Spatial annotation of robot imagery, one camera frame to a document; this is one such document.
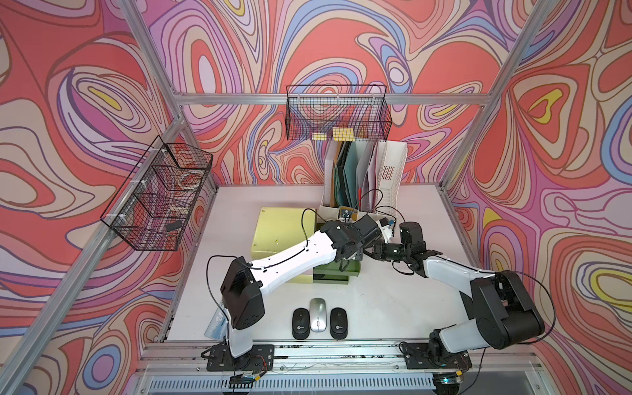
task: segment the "white tabletop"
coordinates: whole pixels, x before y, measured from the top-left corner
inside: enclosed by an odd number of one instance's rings
[[[204,332],[216,306],[206,285],[207,260],[216,254],[243,255],[250,260],[250,245],[261,207],[316,208],[321,195],[322,186],[220,187],[167,340],[208,341]],[[436,187],[401,186],[397,208],[407,221],[421,224],[429,249],[468,263]],[[230,261],[230,258],[214,258],[210,263],[210,288],[218,301],[219,286]],[[401,271],[408,270],[404,264],[396,266]],[[309,309],[312,298],[323,298],[328,312],[334,307],[347,311],[347,339],[428,337],[436,328],[467,320],[454,288],[417,275],[404,276],[389,263],[364,257],[360,275],[351,277],[347,285],[286,283],[265,297],[265,315],[255,324],[255,340],[293,339],[292,313],[299,307]],[[331,339],[331,335],[329,330],[311,332],[309,339]]]

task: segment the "green box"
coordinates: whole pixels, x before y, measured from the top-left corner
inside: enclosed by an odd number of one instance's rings
[[[298,243],[305,242],[305,234],[301,227],[303,210],[305,209],[262,207],[250,249],[252,259],[267,258]],[[303,225],[307,237],[314,234],[316,215],[313,211],[305,212]]]
[[[313,268],[312,272],[314,274],[331,274],[334,276],[353,276],[358,277],[360,274],[360,261],[359,260],[350,260],[349,262],[343,262],[343,266],[349,263],[349,266],[344,270],[344,272],[340,271],[340,261],[335,260],[333,262],[329,262],[325,265],[316,266]]]
[[[334,276],[332,274],[314,274],[314,284],[349,284],[349,276]]]

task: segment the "yellow sticky note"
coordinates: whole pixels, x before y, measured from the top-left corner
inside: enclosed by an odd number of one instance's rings
[[[337,142],[355,141],[353,128],[332,128],[332,132],[334,135],[334,141],[337,141]]]

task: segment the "psychedelic wallpaper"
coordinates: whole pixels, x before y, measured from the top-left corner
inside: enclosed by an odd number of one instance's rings
[[[550,289],[536,347],[567,395],[632,394],[631,130],[632,3],[562,0],[450,187],[484,267]]]
[[[112,1],[0,1],[0,363],[171,122]],[[116,239],[23,394],[120,392],[159,331],[193,235],[177,253]]]
[[[139,2],[177,92],[285,93],[381,82],[394,93],[487,93],[531,0]],[[478,106],[392,106],[403,181],[437,183]],[[190,106],[220,184],[321,183],[324,144],[288,142],[284,106]]]
[[[212,152],[218,184],[323,183],[327,142],[288,141],[285,106],[186,106],[200,146]],[[408,142],[402,182],[438,183],[479,106],[407,106],[389,140]]]

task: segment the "black mounting plate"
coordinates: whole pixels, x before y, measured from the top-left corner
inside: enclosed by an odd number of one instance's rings
[[[206,370],[209,372],[232,372],[233,370],[259,372],[265,370],[264,360],[270,371],[274,361],[274,345],[253,344],[249,352],[239,358],[233,358],[226,342],[222,342],[204,351],[202,358],[208,359]]]
[[[455,354],[455,358],[453,358],[449,363],[444,366],[434,365],[426,354],[426,348],[428,347],[428,343],[408,343],[409,347],[412,347],[415,352],[405,353],[404,359],[406,360],[406,368],[407,369],[461,369],[464,370],[464,365],[467,366],[467,369],[472,368],[472,361],[470,360],[470,355],[467,351],[462,351],[458,354]]]

